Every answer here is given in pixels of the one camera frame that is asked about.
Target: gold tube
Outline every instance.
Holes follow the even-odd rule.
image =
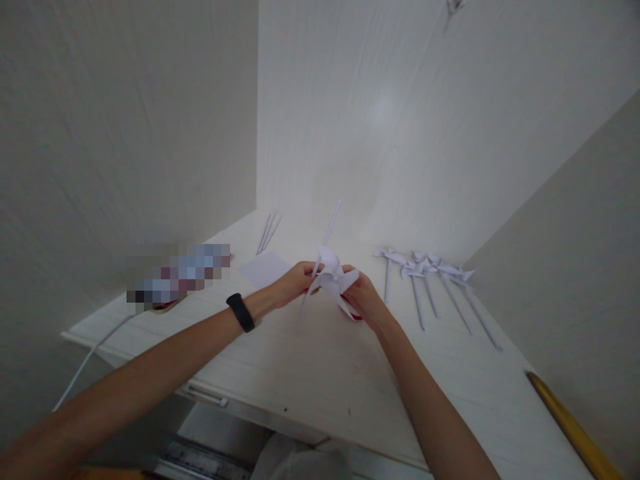
[[[622,479],[620,472],[600,451],[598,446],[589,438],[573,415],[558,400],[549,387],[534,372],[526,372],[527,378],[535,388],[542,402],[557,422],[558,426],[567,436],[582,461],[597,480]]]

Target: white desk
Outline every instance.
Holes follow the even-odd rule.
[[[101,352],[129,360],[226,308],[225,300],[232,293],[252,292],[254,288],[237,268],[254,258],[266,218],[266,213],[254,211],[209,240],[231,244],[235,258],[230,279],[214,281],[212,287],[188,296],[166,314],[137,316]],[[267,250],[291,264],[315,260],[324,228],[322,224],[318,229],[302,229],[283,218]],[[386,262],[371,256],[375,246],[339,235],[331,236],[329,246],[342,263],[356,265],[368,274],[383,293]],[[398,269],[393,272],[391,312],[503,478],[590,478],[524,376],[530,365],[491,316],[487,314],[502,342],[502,354],[494,350],[462,293],[454,287],[460,305],[472,319],[472,337],[443,286],[432,281],[443,318],[433,316],[424,291],[428,324],[424,333],[410,280],[401,280]],[[258,329],[228,346],[189,384],[232,403],[255,407],[272,418],[290,420],[426,469],[393,373],[374,334],[364,322],[347,320],[322,291],[310,298],[304,317],[298,320],[300,302],[272,312]],[[63,336],[92,345],[130,312],[123,295]]]

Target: left hand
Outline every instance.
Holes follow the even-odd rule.
[[[314,265],[315,262],[298,262],[291,270],[268,286],[275,297],[275,308],[284,307],[290,301],[295,300],[309,290],[314,280],[311,276]],[[320,264],[318,272],[322,271],[323,266]]]

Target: black wristband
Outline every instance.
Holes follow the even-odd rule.
[[[227,305],[231,307],[233,314],[238,319],[238,323],[245,332],[250,332],[255,328],[255,323],[251,318],[251,314],[247,309],[247,306],[242,301],[242,296],[239,293],[234,293],[227,299]]]

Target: pinwheel stick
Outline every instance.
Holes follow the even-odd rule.
[[[469,324],[467,322],[467,319],[465,318],[464,314],[462,313],[462,310],[460,310],[460,305],[458,305],[458,300],[455,299],[455,297],[453,296],[453,292],[451,291],[451,287],[449,286],[449,282],[446,279],[446,275],[440,274],[440,280],[442,280],[442,284],[445,286],[445,290],[447,290],[447,293],[449,294],[449,298],[451,298],[451,301],[453,302],[455,309],[458,310],[458,314],[460,315],[460,318],[462,318],[462,321],[465,323],[465,327],[467,328],[467,330],[469,330],[469,334],[471,336],[473,336],[473,333],[471,332],[471,329],[469,328]]]
[[[422,307],[422,302],[420,301],[420,295],[418,294],[418,286],[415,283],[415,276],[411,276],[411,283],[413,284],[413,294],[415,295],[415,304],[418,307],[418,318],[420,319],[420,326],[423,331],[427,331],[427,327],[425,325],[425,312]]]
[[[442,318],[442,315],[440,314],[440,310],[438,309],[438,306],[435,303],[435,300],[433,298],[433,294],[431,293],[431,287],[429,286],[429,274],[426,274],[424,276],[424,280],[425,280],[425,286],[427,287],[427,295],[429,296],[429,301],[431,302],[431,308],[433,308],[433,314],[435,315],[436,318]]]
[[[480,324],[482,324],[482,327],[485,329],[485,332],[487,332],[487,336],[489,337],[489,340],[491,340],[491,343],[493,344],[495,349],[498,350],[498,352],[502,353],[502,346],[500,346],[500,344],[498,343],[498,340],[495,339],[495,337],[493,336],[493,333],[491,332],[491,328],[487,325],[487,321],[485,320],[484,316],[480,313],[480,309],[478,308],[478,305],[475,302],[475,298],[473,294],[470,292],[469,286],[461,285],[460,290],[462,290],[462,293],[465,294],[465,298],[467,299],[471,308],[473,309],[475,316],[478,317],[478,320],[480,320]]]
[[[385,283],[385,303],[389,303],[389,295],[391,294],[391,264],[393,262],[387,257],[387,281]]]

